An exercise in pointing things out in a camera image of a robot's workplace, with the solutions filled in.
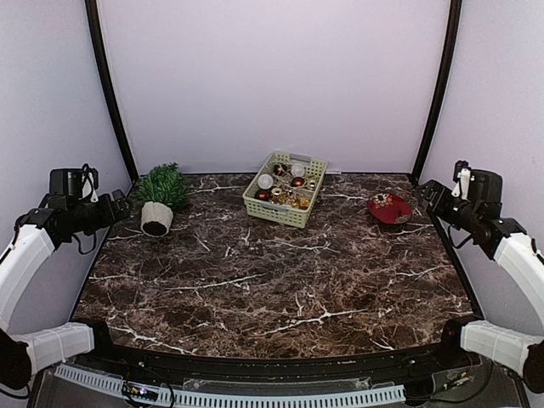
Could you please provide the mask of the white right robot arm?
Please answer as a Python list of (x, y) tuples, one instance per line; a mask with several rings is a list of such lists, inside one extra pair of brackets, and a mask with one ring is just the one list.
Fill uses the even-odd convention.
[(430, 180), (418, 186), (429, 214), (452, 230), (466, 232), (452, 250), (473, 245), (479, 262), (463, 261), (478, 301), (476, 317), (445, 326), (450, 349), (478, 354), (516, 374), (534, 394), (543, 391), (543, 245), (515, 218), (502, 216), (502, 178), (461, 172), (450, 189)]

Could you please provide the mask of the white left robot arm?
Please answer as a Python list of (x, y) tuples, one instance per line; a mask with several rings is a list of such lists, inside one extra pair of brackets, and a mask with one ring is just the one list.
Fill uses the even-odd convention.
[(1, 255), (1, 384), (25, 388), (39, 371), (99, 346), (103, 323), (65, 323), (17, 334), (14, 314), (43, 264), (75, 235), (93, 235), (128, 218), (121, 190), (64, 208), (38, 207), (20, 216), (14, 239)]

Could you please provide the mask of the small green christmas tree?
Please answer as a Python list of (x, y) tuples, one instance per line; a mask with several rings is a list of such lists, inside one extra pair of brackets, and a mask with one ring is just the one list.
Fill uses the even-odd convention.
[(188, 194), (184, 175), (176, 162), (153, 167), (139, 185), (143, 203), (140, 228), (148, 236), (165, 236), (172, 225), (174, 212), (182, 207)]

